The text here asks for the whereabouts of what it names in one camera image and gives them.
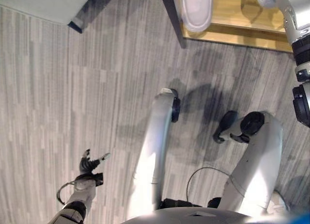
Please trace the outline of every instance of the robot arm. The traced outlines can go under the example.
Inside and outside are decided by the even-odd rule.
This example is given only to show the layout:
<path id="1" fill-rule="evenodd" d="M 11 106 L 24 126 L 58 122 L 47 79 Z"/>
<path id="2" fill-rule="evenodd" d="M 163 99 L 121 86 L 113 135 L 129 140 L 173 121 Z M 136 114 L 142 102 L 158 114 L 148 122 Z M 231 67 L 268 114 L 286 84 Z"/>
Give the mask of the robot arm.
<path id="1" fill-rule="evenodd" d="M 61 211 L 48 224 L 82 224 L 92 206 L 92 200 L 96 195 L 96 187 L 103 184 L 103 173 L 93 174 L 94 170 L 102 161 L 107 159 L 110 153 L 97 160 L 90 161 L 90 150 L 86 150 L 82 156 L 79 170 L 80 175 L 72 182 L 74 192 L 64 204 L 60 199 L 60 190 L 57 193 L 58 200 L 64 204 Z"/>
<path id="2" fill-rule="evenodd" d="M 310 128 L 310 0 L 258 0 L 263 7 L 278 7 L 296 61 L 299 87 L 293 89 L 297 120 Z"/>

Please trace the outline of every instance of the gray carpet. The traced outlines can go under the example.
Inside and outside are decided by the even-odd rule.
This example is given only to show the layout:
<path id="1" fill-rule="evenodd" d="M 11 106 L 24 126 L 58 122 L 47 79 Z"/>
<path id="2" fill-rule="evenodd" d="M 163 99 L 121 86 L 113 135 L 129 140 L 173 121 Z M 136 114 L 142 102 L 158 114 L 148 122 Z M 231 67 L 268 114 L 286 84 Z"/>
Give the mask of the gray carpet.
<path id="1" fill-rule="evenodd" d="M 293 210 L 310 208 L 310 130 L 292 105 L 292 54 L 191 40 L 181 49 L 161 0 L 100 5 L 89 8 L 83 34 L 0 9 L 1 223 L 47 223 L 61 209 L 56 190 L 78 175 L 87 148 L 94 158 L 112 156 L 96 170 L 105 184 L 86 223 L 122 222 L 148 112 L 163 87 L 182 100 L 169 136 L 164 198 L 185 199 L 199 167 L 232 172 L 246 145 L 212 141 L 227 110 L 267 110 L 284 127 L 276 188 Z M 202 170 L 190 201 L 206 206 L 226 179 Z"/>

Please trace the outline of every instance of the wooden platform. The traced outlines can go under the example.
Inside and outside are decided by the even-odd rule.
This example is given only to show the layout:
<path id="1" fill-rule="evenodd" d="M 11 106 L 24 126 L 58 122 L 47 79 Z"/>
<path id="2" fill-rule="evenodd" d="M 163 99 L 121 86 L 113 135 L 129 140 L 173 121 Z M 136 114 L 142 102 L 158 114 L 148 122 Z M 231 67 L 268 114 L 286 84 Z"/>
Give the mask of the wooden platform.
<path id="1" fill-rule="evenodd" d="M 212 25 L 201 33 L 182 26 L 183 36 L 292 52 L 283 28 L 283 15 L 267 9 L 257 0 L 214 0 Z"/>

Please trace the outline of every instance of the black cable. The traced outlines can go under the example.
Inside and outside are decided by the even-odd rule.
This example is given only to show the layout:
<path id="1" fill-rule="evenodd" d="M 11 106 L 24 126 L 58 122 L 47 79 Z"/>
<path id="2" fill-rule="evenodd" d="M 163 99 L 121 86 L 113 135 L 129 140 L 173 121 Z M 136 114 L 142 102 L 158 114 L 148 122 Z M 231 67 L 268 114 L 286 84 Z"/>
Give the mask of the black cable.
<path id="1" fill-rule="evenodd" d="M 289 207 L 289 205 L 286 203 L 286 201 L 284 200 L 284 197 L 282 196 L 282 194 L 277 190 L 277 189 L 274 189 L 273 192 L 277 192 L 279 194 L 279 196 L 281 197 L 281 199 L 283 200 L 284 202 L 284 205 L 285 205 L 285 208 L 287 211 L 290 211 L 291 208 Z"/>
<path id="2" fill-rule="evenodd" d="M 62 205 L 65 205 L 65 202 L 62 201 L 62 199 L 60 198 L 60 192 L 63 188 L 67 187 L 69 184 L 71 185 L 74 185 L 74 183 L 76 182 L 76 180 L 73 180 L 71 182 L 68 182 L 68 183 L 65 183 L 64 185 L 62 185 L 60 187 L 60 189 L 58 189 L 57 193 L 56 193 L 56 197 L 57 197 L 57 200 L 62 204 Z"/>
<path id="3" fill-rule="evenodd" d="M 56 198 L 57 198 L 57 200 L 58 200 L 62 205 L 65 205 L 65 202 L 63 202 L 62 199 L 60 198 L 60 192 L 61 192 L 61 190 L 62 190 L 63 188 L 65 188 L 65 187 L 67 187 L 69 184 L 70 184 L 70 185 L 74 185 L 74 183 L 77 182 L 77 181 L 79 181 L 79 180 L 87 180 L 87 179 L 93 179 L 93 180 L 95 180 L 95 181 L 100 181 L 100 179 L 96 179 L 96 178 L 94 178 L 94 177 L 92 177 L 92 176 L 86 176 L 86 177 L 83 177 L 82 179 L 76 179 L 76 180 L 72 180 L 72 181 L 70 181 L 70 182 L 67 182 L 67 183 L 65 183 L 64 185 L 62 185 L 62 186 L 60 187 L 60 189 L 58 189 L 58 191 L 57 191 L 57 193 L 56 193 Z"/>
<path id="4" fill-rule="evenodd" d="M 213 169 L 213 170 L 216 170 L 216 171 L 218 171 L 218 172 L 221 172 L 221 173 L 223 173 L 223 174 L 225 174 L 225 175 L 227 175 L 227 176 L 230 176 L 230 175 L 227 174 L 226 172 L 221 171 L 220 169 L 217 169 L 217 168 L 214 168 L 214 167 L 202 167 L 202 168 L 197 169 L 197 170 L 194 171 L 194 173 L 190 176 L 190 178 L 189 178 L 189 180 L 188 180 L 188 182 L 187 182 L 187 186 L 186 186 L 186 201 L 187 201 L 187 202 L 188 202 L 188 187 L 189 187 L 189 183 L 190 183 L 191 179 L 193 178 L 193 176 L 194 176 L 198 171 L 200 171 L 200 170 L 202 170 L 202 169 Z"/>

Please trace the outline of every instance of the black table leg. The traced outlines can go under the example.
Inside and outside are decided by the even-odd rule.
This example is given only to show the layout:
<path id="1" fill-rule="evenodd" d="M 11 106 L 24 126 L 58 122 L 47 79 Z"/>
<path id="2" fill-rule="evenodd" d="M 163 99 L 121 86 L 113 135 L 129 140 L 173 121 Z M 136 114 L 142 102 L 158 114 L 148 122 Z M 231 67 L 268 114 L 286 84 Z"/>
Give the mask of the black table leg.
<path id="1" fill-rule="evenodd" d="M 186 42 L 182 34 L 181 26 L 180 26 L 180 21 L 178 18 L 178 14 L 176 11 L 176 7 L 174 4 L 174 0 L 163 0 L 164 5 L 166 7 L 166 11 L 168 13 L 168 16 L 170 18 L 170 21 L 172 23 L 172 26 L 174 28 L 174 32 L 176 36 L 178 37 L 179 43 L 182 48 L 186 47 Z"/>

